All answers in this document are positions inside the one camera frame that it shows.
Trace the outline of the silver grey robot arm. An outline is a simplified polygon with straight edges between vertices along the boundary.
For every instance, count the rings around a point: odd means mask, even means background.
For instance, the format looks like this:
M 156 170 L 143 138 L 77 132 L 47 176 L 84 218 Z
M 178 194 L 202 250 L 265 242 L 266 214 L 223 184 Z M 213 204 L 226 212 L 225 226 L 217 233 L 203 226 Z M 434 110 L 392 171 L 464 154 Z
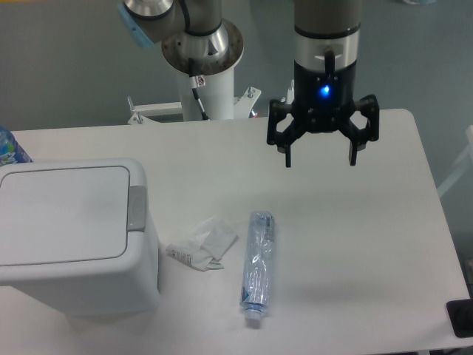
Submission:
M 167 62 L 185 74 L 201 121 L 213 118 L 197 84 L 229 70 L 242 56 L 240 31 L 222 16 L 220 1 L 122 1 L 118 12 L 142 47 L 160 44 Z M 353 99 L 361 26 L 360 1 L 296 1 L 293 100 L 269 104 L 267 142 L 286 157 L 305 133 L 340 132 L 350 140 L 349 162 L 379 138 L 374 95 Z

